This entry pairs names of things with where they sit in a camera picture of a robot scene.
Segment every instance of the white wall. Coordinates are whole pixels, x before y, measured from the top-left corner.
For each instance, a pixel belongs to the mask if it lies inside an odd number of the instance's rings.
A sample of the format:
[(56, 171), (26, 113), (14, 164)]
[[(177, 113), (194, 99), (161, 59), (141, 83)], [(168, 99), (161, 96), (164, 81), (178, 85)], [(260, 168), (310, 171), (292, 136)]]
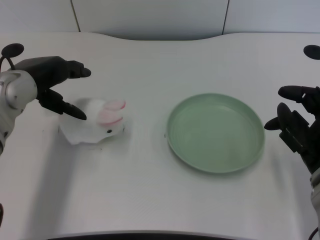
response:
[(0, 33), (77, 31), (69, 0), (0, 0)]
[[(228, 0), (73, 0), (73, 5), (82, 32), (126, 39), (320, 33), (320, 0), (229, 0), (228, 11)], [(77, 31), (70, 0), (0, 0), (0, 33)]]
[(81, 31), (134, 40), (222, 34), (228, 0), (73, 0)]
[(224, 33), (320, 33), (320, 0), (230, 0)]

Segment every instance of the plate rim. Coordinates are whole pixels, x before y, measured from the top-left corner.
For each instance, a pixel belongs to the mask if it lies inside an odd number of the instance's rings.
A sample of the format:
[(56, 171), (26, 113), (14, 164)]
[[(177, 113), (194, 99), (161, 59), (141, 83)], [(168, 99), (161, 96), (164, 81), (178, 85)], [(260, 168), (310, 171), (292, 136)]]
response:
[[(210, 170), (206, 170), (206, 169), (203, 169), (203, 168), (200, 168), (198, 166), (194, 166), (192, 164), (190, 164), (189, 162), (187, 162), (186, 160), (184, 160), (183, 157), (181, 157), (177, 151), (173, 148), (172, 146), (172, 143), (170, 141), (170, 138), (169, 138), (169, 134), (168, 134), (168, 128), (169, 128), (169, 121), (171, 119), (171, 116), (172, 114), (175, 112), (175, 110), (184, 102), (186, 102), (187, 100), (189, 99), (192, 99), (192, 98), (195, 98), (195, 97), (199, 97), (199, 96), (204, 96), (204, 95), (215, 95), (215, 96), (223, 96), (223, 97), (227, 97), (227, 98), (230, 98), (230, 99), (233, 99), (233, 100), (236, 100), (238, 102), (241, 102), (242, 104), (244, 104), (245, 106), (247, 106), (254, 114), (255, 116), (257, 117), (258, 119), (258, 122), (261, 124), (261, 127), (262, 127), (262, 135), (263, 135), (263, 138), (262, 138), (262, 143), (261, 143), (261, 147), (259, 149), (259, 151), (257, 152), (257, 154), (255, 156), (252, 157), (252, 161), (250, 161), (248, 164), (242, 166), (242, 167), (238, 167), (236, 169), (233, 169), (233, 170), (229, 170), (229, 171), (210, 171)], [(195, 168), (197, 170), (200, 170), (200, 171), (203, 171), (203, 172), (206, 172), (206, 173), (210, 173), (210, 174), (227, 174), (227, 173), (233, 173), (233, 172), (236, 172), (236, 171), (239, 171), (239, 170), (243, 170), (247, 167), (249, 167), (250, 165), (252, 165), (254, 162), (257, 162), (263, 152), (264, 152), (264, 149), (265, 149), (265, 145), (266, 145), (266, 133), (264, 131), (264, 125), (259, 117), (259, 115), (256, 113), (256, 111), (254, 111), (248, 104), (244, 103), (243, 101), (235, 98), (235, 97), (232, 97), (232, 96), (229, 96), (229, 95), (226, 95), (226, 94), (221, 94), (221, 93), (215, 93), (215, 92), (207, 92), (207, 93), (201, 93), (201, 94), (196, 94), (196, 95), (192, 95), (192, 96), (189, 96), (187, 98), (185, 98), (184, 100), (180, 101), (170, 112), (169, 114), (169, 117), (167, 118), (167, 121), (166, 121), (166, 126), (165, 126), (165, 135), (166, 135), (166, 140), (171, 148), (171, 150), (174, 152), (174, 154), (181, 160), (183, 161), (185, 164), (189, 165), (190, 167), (192, 168)]]

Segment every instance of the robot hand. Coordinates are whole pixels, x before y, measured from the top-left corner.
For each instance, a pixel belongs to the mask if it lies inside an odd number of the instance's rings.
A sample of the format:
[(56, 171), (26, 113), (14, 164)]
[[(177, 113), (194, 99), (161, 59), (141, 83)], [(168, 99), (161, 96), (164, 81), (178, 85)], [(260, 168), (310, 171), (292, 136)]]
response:
[(16, 117), (34, 99), (42, 107), (58, 114), (87, 119), (80, 109), (64, 102), (63, 97), (50, 88), (66, 79), (89, 77), (91, 71), (80, 62), (66, 61), (59, 56), (30, 58), (14, 65), (10, 58), (23, 51), (23, 45), (13, 43), (1, 52), (0, 67), (3, 60), (7, 59), (11, 69), (0, 73), (0, 154), (14, 129)]
[[(312, 174), (311, 202), (320, 223), (320, 88), (283, 86), (278, 94), (301, 103), (308, 113), (315, 116), (314, 123), (309, 127), (309, 123), (297, 111), (291, 112), (287, 105), (280, 103), (277, 107), (277, 117), (268, 121), (264, 128), (281, 130), (280, 138), (294, 153), (298, 152), (301, 155)], [(312, 232), (309, 239), (313, 238), (319, 227)]]

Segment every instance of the plush toy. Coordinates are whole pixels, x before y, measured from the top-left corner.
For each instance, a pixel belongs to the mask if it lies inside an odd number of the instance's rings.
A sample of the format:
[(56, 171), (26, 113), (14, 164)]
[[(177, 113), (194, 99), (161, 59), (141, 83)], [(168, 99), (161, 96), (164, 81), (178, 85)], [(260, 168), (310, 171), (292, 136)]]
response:
[(60, 128), (72, 145), (98, 143), (125, 129), (121, 115), (122, 109), (126, 106), (124, 100), (105, 101), (98, 98), (81, 98), (72, 104), (86, 114), (86, 120), (67, 114), (59, 118)]

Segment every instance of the green plate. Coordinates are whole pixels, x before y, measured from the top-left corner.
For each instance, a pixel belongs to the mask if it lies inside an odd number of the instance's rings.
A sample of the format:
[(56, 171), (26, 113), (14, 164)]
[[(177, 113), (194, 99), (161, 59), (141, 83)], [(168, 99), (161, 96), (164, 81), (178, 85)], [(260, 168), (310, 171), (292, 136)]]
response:
[(226, 95), (192, 96), (174, 108), (166, 127), (168, 143), (190, 166), (209, 173), (229, 173), (258, 160), (264, 127), (243, 102)]

